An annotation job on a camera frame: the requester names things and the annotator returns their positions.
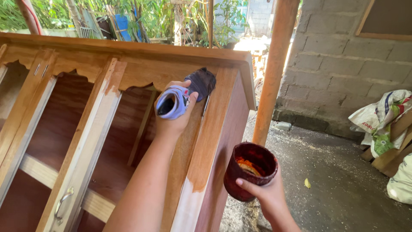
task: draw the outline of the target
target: forearm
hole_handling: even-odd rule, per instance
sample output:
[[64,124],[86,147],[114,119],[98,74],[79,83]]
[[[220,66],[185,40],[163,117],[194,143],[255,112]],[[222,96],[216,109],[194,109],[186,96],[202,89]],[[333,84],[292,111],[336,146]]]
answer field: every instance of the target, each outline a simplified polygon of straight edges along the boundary
[[276,232],[299,232],[300,228],[292,218],[286,202],[272,202],[268,210],[267,220]]
[[176,136],[156,136],[130,179],[104,231],[159,231]]

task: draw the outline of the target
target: red hose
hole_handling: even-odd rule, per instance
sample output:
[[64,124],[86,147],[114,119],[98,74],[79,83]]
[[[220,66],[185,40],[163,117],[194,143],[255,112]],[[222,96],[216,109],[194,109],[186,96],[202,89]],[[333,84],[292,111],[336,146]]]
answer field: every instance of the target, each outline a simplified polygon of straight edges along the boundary
[[36,15],[34,14],[34,12],[30,9],[30,7],[28,7],[28,5],[24,2],[24,0],[20,0],[27,8],[27,10],[29,10],[30,14],[33,16],[34,21],[36,22],[36,27],[37,27],[37,31],[39,33],[39,35],[42,34],[42,30],[40,29],[40,23],[39,20],[37,19]]

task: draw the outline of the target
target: wooden cabinet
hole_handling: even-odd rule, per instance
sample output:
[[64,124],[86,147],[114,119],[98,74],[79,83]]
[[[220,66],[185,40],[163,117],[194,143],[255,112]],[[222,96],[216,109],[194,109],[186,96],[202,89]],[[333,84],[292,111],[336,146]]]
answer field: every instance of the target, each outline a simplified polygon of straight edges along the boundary
[[223,175],[256,107],[250,53],[12,33],[0,44],[1,231],[101,231],[153,140],[154,100],[204,66],[216,89],[173,152],[161,230],[218,231]]

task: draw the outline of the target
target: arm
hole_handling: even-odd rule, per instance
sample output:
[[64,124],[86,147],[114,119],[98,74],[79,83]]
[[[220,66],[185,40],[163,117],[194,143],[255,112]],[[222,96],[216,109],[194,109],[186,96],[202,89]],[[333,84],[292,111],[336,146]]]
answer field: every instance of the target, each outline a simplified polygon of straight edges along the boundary
[[300,231],[286,205],[280,165],[277,174],[267,185],[257,186],[241,178],[238,178],[236,183],[257,197],[263,216],[269,221],[273,231]]
[[[190,81],[172,81],[167,87],[171,85],[187,87]],[[166,120],[156,117],[156,136],[107,221],[104,232],[160,230],[170,159],[189,121],[197,96],[197,92],[190,95],[190,104],[179,118]]]

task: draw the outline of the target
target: leaf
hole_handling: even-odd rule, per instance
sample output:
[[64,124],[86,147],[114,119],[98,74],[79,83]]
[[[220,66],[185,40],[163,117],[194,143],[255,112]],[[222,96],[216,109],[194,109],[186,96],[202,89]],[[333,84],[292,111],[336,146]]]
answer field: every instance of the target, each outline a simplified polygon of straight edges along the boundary
[[308,188],[308,189],[311,188],[311,184],[309,183],[308,178],[305,179],[305,186],[306,186],[306,188]]

